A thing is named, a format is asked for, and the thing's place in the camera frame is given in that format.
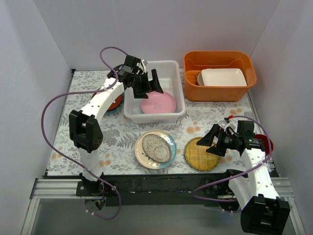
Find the pink plate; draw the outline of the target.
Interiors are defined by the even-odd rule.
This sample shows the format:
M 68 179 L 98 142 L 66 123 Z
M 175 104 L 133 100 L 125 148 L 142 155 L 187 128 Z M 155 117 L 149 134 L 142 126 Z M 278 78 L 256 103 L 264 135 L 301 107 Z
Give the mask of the pink plate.
M 141 109 L 145 114 L 173 113 L 176 109 L 176 101 L 167 92 L 151 92 L 148 93 L 147 99 L 142 100 Z

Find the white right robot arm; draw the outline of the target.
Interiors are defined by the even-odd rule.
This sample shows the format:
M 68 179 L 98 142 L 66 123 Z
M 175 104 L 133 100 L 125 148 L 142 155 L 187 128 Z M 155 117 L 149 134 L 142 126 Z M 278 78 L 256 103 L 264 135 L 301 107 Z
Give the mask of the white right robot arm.
M 267 161 L 271 158 L 272 149 L 256 138 L 256 120 L 246 116 L 237 118 L 236 132 L 230 132 L 229 124 L 225 128 L 214 124 L 197 145 L 206 146 L 207 153 L 221 157 L 228 149 L 236 150 L 247 170 L 200 186 L 192 194 L 222 184 L 222 191 L 229 195 L 233 193 L 239 203 L 241 228 L 245 233 L 281 235 L 291 209 L 289 203 L 280 198 L 270 177 Z

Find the yellow woven bamboo plate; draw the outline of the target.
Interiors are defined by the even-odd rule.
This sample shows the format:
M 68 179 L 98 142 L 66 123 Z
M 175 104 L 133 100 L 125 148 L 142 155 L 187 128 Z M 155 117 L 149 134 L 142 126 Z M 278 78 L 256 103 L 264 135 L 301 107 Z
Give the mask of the yellow woven bamboo plate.
M 198 171 L 210 171 L 220 163 L 220 156 L 207 153 L 207 147 L 197 145 L 201 137 L 191 139 L 184 149 L 184 158 L 186 162 Z

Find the light blue plate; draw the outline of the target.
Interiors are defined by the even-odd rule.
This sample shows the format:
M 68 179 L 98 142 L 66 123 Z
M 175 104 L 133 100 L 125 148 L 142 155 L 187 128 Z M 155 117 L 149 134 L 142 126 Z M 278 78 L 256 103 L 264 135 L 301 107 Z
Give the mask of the light blue plate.
M 141 109 L 145 114 L 164 114 L 173 113 L 176 109 L 176 105 L 173 103 L 161 104 L 161 103 L 149 103 L 142 104 Z

